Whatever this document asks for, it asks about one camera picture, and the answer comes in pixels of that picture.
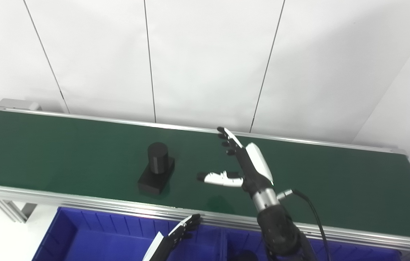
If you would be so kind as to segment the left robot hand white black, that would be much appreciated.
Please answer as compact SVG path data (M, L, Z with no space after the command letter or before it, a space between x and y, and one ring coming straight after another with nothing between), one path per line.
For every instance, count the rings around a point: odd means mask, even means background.
M142 260L166 261L180 241L193 237L192 232L198 229L200 223L201 215L193 214L180 221L167 236L158 232Z

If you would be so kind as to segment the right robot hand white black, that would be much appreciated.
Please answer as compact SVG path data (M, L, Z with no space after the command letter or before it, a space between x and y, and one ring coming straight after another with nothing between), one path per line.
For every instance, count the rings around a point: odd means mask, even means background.
M211 185L242 188L250 197L273 187L272 173L263 157L261 150L255 143L244 146L239 139L227 128L218 126L218 137L223 140L226 155L233 156L241 168L242 174L231 174L227 171L220 173L202 172L197 174L197 180Z

